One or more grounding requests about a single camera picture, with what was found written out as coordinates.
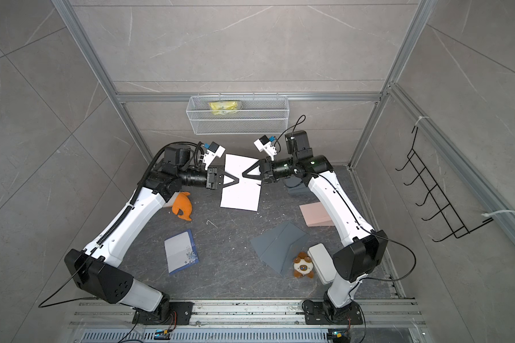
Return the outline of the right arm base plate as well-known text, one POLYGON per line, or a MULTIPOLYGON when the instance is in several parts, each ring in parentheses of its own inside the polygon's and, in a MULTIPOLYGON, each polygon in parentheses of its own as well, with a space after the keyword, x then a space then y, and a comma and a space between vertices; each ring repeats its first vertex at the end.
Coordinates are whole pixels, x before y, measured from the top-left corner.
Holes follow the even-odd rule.
POLYGON ((307 325, 322 324, 363 324, 362 311, 356 302, 350 302, 345 307, 337 308, 329 300, 305 300, 302 305, 307 325))

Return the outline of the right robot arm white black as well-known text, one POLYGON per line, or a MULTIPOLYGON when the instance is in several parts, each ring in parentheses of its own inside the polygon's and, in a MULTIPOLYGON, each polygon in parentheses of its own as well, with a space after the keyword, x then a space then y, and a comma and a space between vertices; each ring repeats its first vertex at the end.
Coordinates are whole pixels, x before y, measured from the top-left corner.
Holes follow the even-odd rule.
POLYGON ((340 185, 328 159, 313 154, 305 131, 288 133, 285 140, 290 154, 286 159, 276 159, 273 140, 266 135, 254 141, 257 150, 268 156, 248 167, 242 176, 265 183, 297 177, 325 207, 343 245, 343 249, 333 255, 336 275, 324 300, 324 308, 336 313, 353 302, 360 282, 379 266, 388 237, 361 216, 340 185))

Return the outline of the pink envelope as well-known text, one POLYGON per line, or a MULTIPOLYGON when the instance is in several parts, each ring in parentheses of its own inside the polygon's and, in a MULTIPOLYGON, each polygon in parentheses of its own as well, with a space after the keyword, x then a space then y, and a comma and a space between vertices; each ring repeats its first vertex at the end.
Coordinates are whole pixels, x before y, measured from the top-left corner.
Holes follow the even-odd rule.
POLYGON ((332 227, 333 220, 320 202, 300 205, 300 211, 308 227, 332 227))

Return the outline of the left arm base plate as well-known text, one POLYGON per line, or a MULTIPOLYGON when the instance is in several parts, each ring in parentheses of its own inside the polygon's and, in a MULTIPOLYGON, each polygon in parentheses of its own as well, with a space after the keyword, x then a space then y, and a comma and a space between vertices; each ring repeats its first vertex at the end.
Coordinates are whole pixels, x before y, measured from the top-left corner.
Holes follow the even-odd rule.
POLYGON ((193 302, 168 302, 160 304, 154 312, 136 309, 133 324, 143 325, 189 325, 193 302))

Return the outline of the white blue letter paper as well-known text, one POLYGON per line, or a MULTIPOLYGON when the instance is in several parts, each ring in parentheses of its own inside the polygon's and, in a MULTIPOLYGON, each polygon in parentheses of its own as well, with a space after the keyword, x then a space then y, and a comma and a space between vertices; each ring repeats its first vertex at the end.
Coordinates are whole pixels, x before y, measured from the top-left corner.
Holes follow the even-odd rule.
POLYGON ((191 230, 186 230, 166 239, 164 246, 169 274, 174 274, 199 262, 191 230))

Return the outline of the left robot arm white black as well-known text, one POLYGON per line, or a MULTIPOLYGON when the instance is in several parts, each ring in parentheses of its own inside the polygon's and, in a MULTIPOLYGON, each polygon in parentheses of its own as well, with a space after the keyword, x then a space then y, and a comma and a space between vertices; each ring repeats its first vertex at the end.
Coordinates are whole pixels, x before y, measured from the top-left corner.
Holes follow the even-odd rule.
POLYGON ((161 148, 153 157, 128 203, 83 250, 64 258, 75 284, 99 300, 124 304, 142 314, 164 319, 170 314, 170 297, 119 270, 127 250, 144 226, 162 208, 187 222, 193 211, 184 186, 216 190, 225 173, 212 162, 225 153, 213 142, 179 141, 161 148))

